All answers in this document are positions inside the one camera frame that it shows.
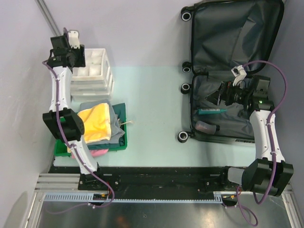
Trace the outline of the white drawer organizer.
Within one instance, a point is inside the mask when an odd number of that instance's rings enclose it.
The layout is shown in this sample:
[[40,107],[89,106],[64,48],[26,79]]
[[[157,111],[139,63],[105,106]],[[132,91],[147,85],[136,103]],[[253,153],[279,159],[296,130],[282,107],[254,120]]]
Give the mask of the white drawer organizer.
[[75,102],[111,100],[114,76],[104,48],[85,49],[85,67],[73,69],[70,92]]

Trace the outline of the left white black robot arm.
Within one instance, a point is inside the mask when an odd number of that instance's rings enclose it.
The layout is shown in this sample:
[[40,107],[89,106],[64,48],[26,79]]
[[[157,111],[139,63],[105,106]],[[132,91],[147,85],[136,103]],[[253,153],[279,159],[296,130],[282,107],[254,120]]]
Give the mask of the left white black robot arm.
[[84,140],[84,123],[71,106],[72,73],[75,67],[85,67],[85,47],[80,44],[76,30],[65,31],[50,40],[52,49],[43,65],[50,71],[52,98],[49,111],[42,115],[43,122],[54,138],[63,142],[74,155],[81,172],[79,190],[90,187],[99,190],[105,178],[98,174],[99,165]]

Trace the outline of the pink plastic pouch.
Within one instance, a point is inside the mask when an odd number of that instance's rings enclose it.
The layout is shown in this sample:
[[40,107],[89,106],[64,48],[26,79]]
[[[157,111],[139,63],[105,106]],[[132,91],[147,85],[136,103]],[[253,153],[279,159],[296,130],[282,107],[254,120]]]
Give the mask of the pink plastic pouch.
[[197,121],[195,124],[195,129],[199,132],[214,135],[220,130],[219,125],[208,124],[203,121]]

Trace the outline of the teal toothpaste tube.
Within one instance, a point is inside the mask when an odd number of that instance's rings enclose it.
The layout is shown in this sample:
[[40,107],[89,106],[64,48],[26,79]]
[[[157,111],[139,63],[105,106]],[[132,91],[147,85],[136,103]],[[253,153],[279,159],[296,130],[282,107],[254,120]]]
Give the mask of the teal toothpaste tube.
[[219,109],[219,108],[205,108],[205,109],[198,109],[198,115],[208,115],[208,114],[221,114],[225,113],[227,109]]

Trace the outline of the space astronaut hardshell suitcase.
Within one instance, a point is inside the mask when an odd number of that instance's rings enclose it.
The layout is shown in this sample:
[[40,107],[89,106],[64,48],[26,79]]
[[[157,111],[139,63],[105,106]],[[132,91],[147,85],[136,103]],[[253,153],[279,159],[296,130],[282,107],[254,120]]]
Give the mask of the space astronaut hardshell suitcase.
[[[190,95],[190,130],[181,131],[181,143],[193,138],[215,143],[254,143],[254,133],[243,105],[219,101],[222,82],[232,82],[231,69],[242,65],[247,76],[238,83],[248,88],[268,60],[284,14],[281,0],[203,0],[181,9],[191,22],[191,60],[182,64],[192,72],[191,83],[181,85]],[[198,109],[227,109],[225,113],[198,115]],[[214,135],[195,129],[197,121],[219,125]]]

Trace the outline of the teal green garment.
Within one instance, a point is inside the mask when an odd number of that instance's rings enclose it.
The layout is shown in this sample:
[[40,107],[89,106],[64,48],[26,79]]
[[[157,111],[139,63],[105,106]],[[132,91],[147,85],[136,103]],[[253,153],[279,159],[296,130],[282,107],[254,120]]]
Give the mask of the teal green garment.
[[[125,103],[120,103],[120,104],[114,105],[113,110],[114,110],[114,113],[117,115],[118,124],[122,124],[122,123],[126,122]],[[88,145],[88,148],[90,150],[101,150],[101,149],[109,149],[109,151],[125,150],[128,145],[127,126],[121,125],[119,127],[120,127],[121,131],[124,132],[124,134],[119,138],[117,138],[115,135],[112,136],[111,138],[113,138],[113,140],[112,140],[113,143],[99,142],[98,144]]]

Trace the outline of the pink cloth garment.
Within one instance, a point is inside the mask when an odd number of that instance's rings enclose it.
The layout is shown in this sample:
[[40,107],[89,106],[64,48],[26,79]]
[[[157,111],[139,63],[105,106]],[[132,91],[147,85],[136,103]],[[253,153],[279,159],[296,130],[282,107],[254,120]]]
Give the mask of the pink cloth garment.
[[[102,155],[106,154],[108,151],[109,151],[109,149],[90,150],[90,153],[93,157],[98,157],[98,156],[102,156]],[[76,158],[70,149],[68,149],[67,152],[71,154],[71,157],[73,159]]]

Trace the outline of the yellow cloth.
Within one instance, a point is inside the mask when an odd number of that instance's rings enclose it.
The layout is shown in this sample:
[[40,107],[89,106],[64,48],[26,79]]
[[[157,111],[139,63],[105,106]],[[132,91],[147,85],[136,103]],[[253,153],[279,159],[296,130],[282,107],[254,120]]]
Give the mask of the yellow cloth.
[[84,141],[87,144],[110,140],[112,130],[108,103],[101,103],[82,110],[77,115],[84,123]]

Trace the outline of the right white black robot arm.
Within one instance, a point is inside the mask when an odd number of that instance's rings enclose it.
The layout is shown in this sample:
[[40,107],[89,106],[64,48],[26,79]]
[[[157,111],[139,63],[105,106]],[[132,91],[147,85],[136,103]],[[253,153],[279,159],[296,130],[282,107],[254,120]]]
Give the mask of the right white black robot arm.
[[223,190],[231,190],[236,184],[253,193],[280,196],[289,183],[294,168],[285,162],[275,129],[275,106],[268,98],[270,78],[253,76],[248,88],[222,82],[218,100],[226,105],[243,105],[254,133],[256,159],[245,169],[228,169],[219,178]]

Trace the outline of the green plastic tray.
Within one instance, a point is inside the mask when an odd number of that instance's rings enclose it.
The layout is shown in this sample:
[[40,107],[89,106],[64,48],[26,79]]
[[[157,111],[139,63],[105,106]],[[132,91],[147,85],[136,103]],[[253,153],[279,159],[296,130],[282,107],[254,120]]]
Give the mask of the green plastic tray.
[[[83,111],[101,103],[108,103],[110,108],[110,120],[112,135],[110,140],[101,140],[87,144],[92,156],[101,156],[109,151],[125,150],[127,147],[127,130],[126,125],[120,125],[126,122],[126,108],[125,103],[111,106],[108,100],[87,102],[80,105],[80,110]],[[54,147],[54,155],[62,157],[70,157],[72,154],[67,151],[67,147],[60,140],[56,140]]]

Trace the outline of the grey blue garment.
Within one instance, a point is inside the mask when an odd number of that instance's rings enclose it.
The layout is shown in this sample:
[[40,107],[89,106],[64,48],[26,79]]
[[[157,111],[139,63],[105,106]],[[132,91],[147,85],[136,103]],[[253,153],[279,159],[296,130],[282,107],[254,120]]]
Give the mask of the grey blue garment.
[[108,100],[80,104],[78,116],[84,122],[86,144],[118,143],[124,131],[118,123],[118,115]]

